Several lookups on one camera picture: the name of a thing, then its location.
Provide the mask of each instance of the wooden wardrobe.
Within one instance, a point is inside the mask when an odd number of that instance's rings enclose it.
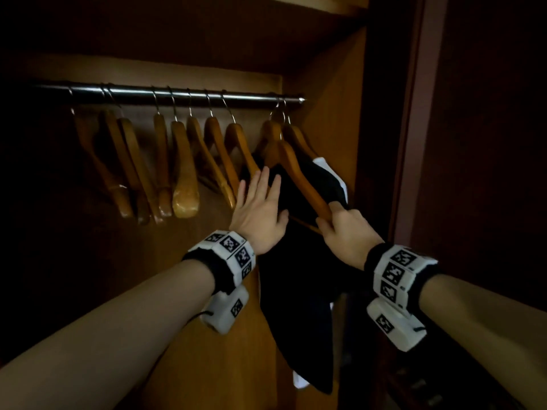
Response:
[[[178,89],[300,94],[293,124],[348,186],[356,185],[368,0],[2,0],[2,80],[14,88],[38,79]],[[173,108],[163,104],[166,122]],[[226,229],[222,195],[200,184],[200,211],[138,226],[120,218],[80,149],[67,104],[37,100],[23,88],[4,101],[1,160],[9,236],[2,273],[0,362],[6,363],[106,300],[180,261],[196,241]],[[122,104],[154,174],[154,106]],[[232,109],[251,150],[271,109]],[[77,104],[97,130],[112,103]],[[193,106],[203,126],[209,109]],[[186,103],[177,106],[185,121]],[[225,108],[213,108],[224,131]],[[109,144],[98,145],[108,158]],[[234,156],[236,168],[241,157]],[[154,409],[325,408],[313,387],[296,391],[258,301],[229,334],[199,320],[172,342],[138,400]],[[340,361],[343,305],[335,308]]]

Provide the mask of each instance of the white garment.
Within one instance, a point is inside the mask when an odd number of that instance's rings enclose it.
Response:
[[[334,170],[326,163],[325,158],[323,157],[315,158],[313,160],[313,163],[315,165],[320,166],[321,168],[326,169],[338,180],[338,182],[340,183],[340,187],[342,187],[342,189],[344,190],[344,195],[346,196],[346,203],[347,203],[347,187],[346,187],[346,183],[342,181],[342,178],[340,178],[340,176],[338,176],[338,174],[335,173]]]

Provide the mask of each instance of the person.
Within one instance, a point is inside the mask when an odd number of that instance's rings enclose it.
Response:
[[[257,172],[246,198],[241,182],[230,225],[256,255],[279,242],[289,221],[287,212],[277,212],[281,178],[268,192],[268,177],[268,168]],[[359,211],[339,203],[330,208],[332,225],[317,220],[325,243],[363,270],[382,238]],[[4,366],[0,407],[113,408],[214,290],[212,272],[195,259],[142,282]],[[547,313],[443,274],[425,283],[419,307],[527,408],[547,408]]]

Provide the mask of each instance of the metal hook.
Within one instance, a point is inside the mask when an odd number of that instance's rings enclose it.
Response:
[[[279,104],[281,103],[279,96],[277,94],[275,94],[275,97],[277,98],[277,105],[275,105],[275,108],[273,108],[272,111],[270,112],[270,121],[272,120],[272,115],[274,111],[279,108]],[[283,112],[283,123],[285,123],[285,112],[283,110],[281,112]]]
[[[228,112],[230,113],[230,115],[232,116],[232,120],[234,121],[234,123],[236,123],[236,118],[234,118],[234,114],[232,113],[232,111],[230,110],[230,108],[228,107],[228,104],[226,103],[226,101],[224,100],[224,92],[226,92],[226,90],[222,90],[221,92],[221,98],[222,98],[222,102],[224,102],[224,106],[226,107],[226,109],[228,109]]]
[[[207,101],[209,102],[209,112],[211,113],[211,117],[213,117],[213,108],[211,108],[211,98],[209,97],[209,94],[207,93],[207,89],[203,89],[205,92],[205,96],[207,96]]]
[[[190,93],[190,88],[186,88],[186,90],[188,91],[188,96],[190,97],[190,99],[188,99],[188,109],[190,110],[190,117],[192,117],[192,94]]]
[[[108,94],[110,95],[110,98],[112,99],[112,102],[114,102],[114,105],[116,105],[117,107],[120,108],[121,117],[123,118],[124,117],[124,108],[122,108],[121,105],[118,102],[116,102],[116,99],[114,99],[114,96],[113,96],[112,91],[110,89],[110,85],[111,85],[111,83],[106,85],[106,90],[107,90]]]
[[[178,122],[178,119],[177,119],[177,104],[174,102],[173,91],[171,90],[171,88],[169,86],[168,86],[168,89],[169,89],[169,93],[171,94],[171,99],[173,99],[174,120],[175,120],[175,122]]]
[[[68,93],[70,93],[70,96],[72,99],[71,102],[74,102],[74,92],[72,92],[72,88],[70,86],[67,86],[67,88],[68,88]],[[76,112],[74,112],[74,107],[72,106],[72,103],[70,105],[70,112],[72,113],[72,116],[76,116]]]
[[[291,117],[289,116],[289,109],[287,108],[287,101],[285,100],[285,96],[283,96],[283,104],[285,109],[287,110],[287,122],[289,125],[291,124]]]
[[[154,92],[154,86],[152,86],[152,95],[154,95],[154,100],[156,101],[156,109],[158,110],[158,115],[160,115],[160,105],[158,105],[158,98],[156,97],[156,92]]]

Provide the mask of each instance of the clothes rail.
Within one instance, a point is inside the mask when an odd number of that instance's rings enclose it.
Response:
[[[172,97],[177,105],[209,106],[224,108],[222,97],[230,108],[272,108],[277,103],[288,107],[299,106],[305,98],[298,95],[277,95],[275,93],[248,93],[209,91],[197,89],[175,89],[164,86],[124,86],[111,83],[75,83],[75,82],[34,82],[30,85],[35,94],[48,95],[61,102],[74,105],[84,103],[116,103],[155,105],[154,94],[160,105],[172,106]]]

